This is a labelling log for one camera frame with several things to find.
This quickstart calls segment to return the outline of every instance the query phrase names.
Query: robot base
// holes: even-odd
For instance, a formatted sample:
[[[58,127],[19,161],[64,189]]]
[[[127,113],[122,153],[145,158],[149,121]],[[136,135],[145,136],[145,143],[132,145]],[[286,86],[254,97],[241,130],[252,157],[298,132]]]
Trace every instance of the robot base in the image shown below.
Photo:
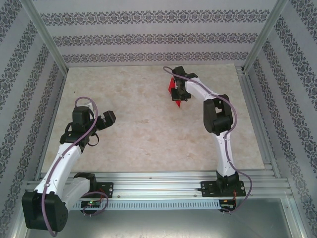
[[[198,191],[203,197],[232,197],[234,193],[236,197],[246,196],[244,183],[239,180],[237,172],[224,177],[217,172],[216,181],[202,181],[200,184]]]

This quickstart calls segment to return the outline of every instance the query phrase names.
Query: wall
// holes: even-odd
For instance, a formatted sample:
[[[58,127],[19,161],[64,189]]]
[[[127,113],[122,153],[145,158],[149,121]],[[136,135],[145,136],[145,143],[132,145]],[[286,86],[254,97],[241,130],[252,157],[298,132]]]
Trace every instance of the wall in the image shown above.
[[[69,67],[242,66],[276,0],[35,0]]]
[[[0,0],[0,238],[33,180],[63,75],[18,0]]]
[[[249,78],[280,172],[317,237],[317,0],[290,0]]]

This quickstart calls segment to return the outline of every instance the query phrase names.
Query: red object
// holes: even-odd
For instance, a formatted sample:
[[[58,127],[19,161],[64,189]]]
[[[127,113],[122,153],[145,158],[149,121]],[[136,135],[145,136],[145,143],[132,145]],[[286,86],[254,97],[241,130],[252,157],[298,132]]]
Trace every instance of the red object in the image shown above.
[[[176,87],[176,84],[175,84],[174,78],[172,77],[172,79],[170,80],[170,83],[169,83],[169,87],[168,87],[168,91],[171,95],[172,95],[172,88],[175,88],[175,87]],[[175,102],[178,105],[178,107],[180,108],[181,101],[175,101]]]

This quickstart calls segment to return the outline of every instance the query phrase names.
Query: patterned wallpaper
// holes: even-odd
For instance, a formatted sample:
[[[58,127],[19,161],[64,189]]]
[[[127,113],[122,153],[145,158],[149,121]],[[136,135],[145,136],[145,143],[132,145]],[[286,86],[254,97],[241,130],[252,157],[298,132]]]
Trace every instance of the patterned wallpaper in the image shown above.
[[[68,66],[242,66],[276,0],[35,0]]]
[[[0,238],[33,180],[64,80],[18,0],[0,0]]]
[[[249,71],[267,135],[308,237],[317,237],[317,2],[290,0]]]

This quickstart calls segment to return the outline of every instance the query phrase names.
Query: beige floor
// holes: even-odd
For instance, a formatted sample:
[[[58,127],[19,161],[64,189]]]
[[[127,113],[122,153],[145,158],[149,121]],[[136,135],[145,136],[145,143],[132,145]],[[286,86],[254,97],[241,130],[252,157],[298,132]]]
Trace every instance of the beige floor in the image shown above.
[[[235,106],[238,125],[231,141],[236,166],[264,168],[234,65],[184,68],[213,91],[227,94]],[[203,125],[203,103],[192,98],[178,108],[168,92],[170,79],[162,66],[71,68],[42,172],[56,156],[79,96],[91,97],[100,113],[112,110],[117,119],[98,132],[99,144],[85,148],[73,172],[216,170],[214,141]]]

